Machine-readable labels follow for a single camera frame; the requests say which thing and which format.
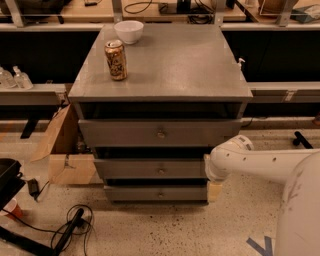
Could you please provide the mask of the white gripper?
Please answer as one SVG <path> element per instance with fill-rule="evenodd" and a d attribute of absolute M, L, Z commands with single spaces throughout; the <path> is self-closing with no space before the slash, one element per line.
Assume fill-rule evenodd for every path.
<path fill-rule="evenodd" d="M 219 182 L 207 182 L 207 200 L 215 202 L 222 191 L 222 184 Z"/>

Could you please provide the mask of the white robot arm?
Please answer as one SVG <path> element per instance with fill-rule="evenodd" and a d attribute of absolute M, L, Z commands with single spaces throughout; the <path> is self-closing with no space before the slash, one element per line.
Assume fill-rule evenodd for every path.
<path fill-rule="evenodd" d="M 284 185 L 276 238 L 263 246 L 247 243 L 260 256 L 320 256 L 320 150 L 256 151 L 250 139 L 237 135 L 204 156 L 212 182 L 232 173 L 255 175 Z"/>

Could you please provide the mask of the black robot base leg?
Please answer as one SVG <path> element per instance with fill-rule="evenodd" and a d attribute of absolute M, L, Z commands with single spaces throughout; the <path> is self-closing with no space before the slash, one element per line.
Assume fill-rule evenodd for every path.
<path fill-rule="evenodd" d="M 293 144 L 295 146 L 302 144 L 306 149 L 313 148 L 313 146 L 308 142 L 308 140 L 299 131 L 296 131 L 294 133 L 294 135 L 296 136 L 296 138 L 293 140 Z"/>

